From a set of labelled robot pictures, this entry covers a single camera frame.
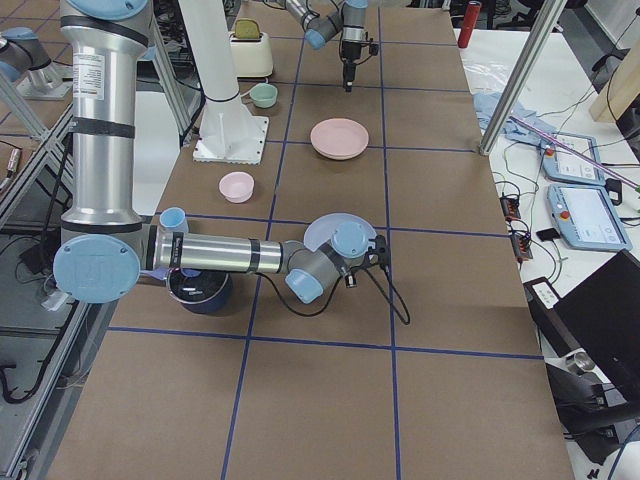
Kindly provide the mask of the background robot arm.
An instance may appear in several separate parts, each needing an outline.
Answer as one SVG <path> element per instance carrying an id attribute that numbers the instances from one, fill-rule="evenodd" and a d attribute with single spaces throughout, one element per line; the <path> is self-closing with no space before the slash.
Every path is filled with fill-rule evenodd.
<path id="1" fill-rule="evenodd" d="M 30 100 L 62 100 L 72 89 L 73 68 L 56 64 L 27 27 L 1 32 L 1 73 Z"/>

